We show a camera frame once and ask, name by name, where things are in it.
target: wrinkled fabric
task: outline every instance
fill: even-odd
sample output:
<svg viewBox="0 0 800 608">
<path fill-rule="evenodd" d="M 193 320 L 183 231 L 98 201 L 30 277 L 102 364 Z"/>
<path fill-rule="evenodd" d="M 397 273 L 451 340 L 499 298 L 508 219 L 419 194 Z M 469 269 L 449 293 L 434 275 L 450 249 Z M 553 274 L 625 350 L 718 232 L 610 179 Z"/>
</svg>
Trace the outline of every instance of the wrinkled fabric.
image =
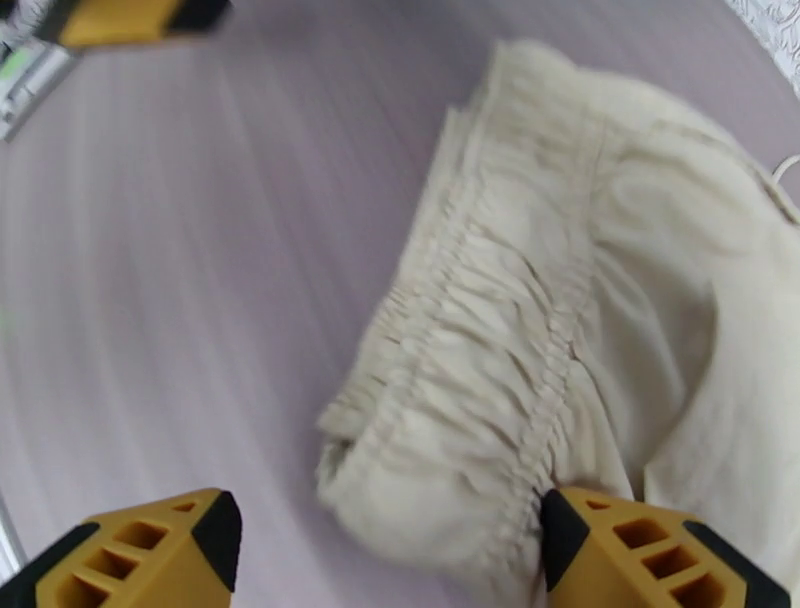
<svg viewBox="0 0 800 608">
<path fill-rule="evenodd" d="M 666 93 L 504 45 L 320 419 L 319 495 L 490 606 L 542 604 L 540 500 L 573 484 L 693 513 L 797 601 L 798 366 L 773 180 Z"/>
</svg>

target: gathered fabric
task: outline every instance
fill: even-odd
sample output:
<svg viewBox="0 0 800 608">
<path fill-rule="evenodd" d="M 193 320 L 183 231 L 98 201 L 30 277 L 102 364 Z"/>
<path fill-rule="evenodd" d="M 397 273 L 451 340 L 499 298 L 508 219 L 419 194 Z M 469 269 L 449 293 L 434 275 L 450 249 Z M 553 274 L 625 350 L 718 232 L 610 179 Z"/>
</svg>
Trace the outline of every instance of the gathered fabric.
<svg viewBox="0 0 800 608">
<path fill-rule="evenodd" d="M 703 519 L 800 600 L 800 232 L 667 93 L 501 45 L 320 418 L 319 496 L 375 553 L 544 605 L 579 485 Z"/>
</svg>

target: striped surface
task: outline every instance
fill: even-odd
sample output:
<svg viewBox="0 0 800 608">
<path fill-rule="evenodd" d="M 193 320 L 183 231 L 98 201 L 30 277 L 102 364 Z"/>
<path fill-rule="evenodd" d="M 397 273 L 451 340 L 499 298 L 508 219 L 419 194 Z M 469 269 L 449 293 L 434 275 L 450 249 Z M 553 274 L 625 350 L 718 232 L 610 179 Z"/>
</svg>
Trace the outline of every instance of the striped surface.
<svg viewBox="0 0 800 608">
<path fill-rule="evenodd" d="M 217 485 L 245 518 L 236 608 L 468 605 L 318 510 L 313 423 L 445 107 L 516 35 L 687 97 L 768 165 L 800 147 L 719 0 L 239 0 L 208 41 L 93 53 L 0 150 L 0 488 L 29 552 Z"/>
</svg>

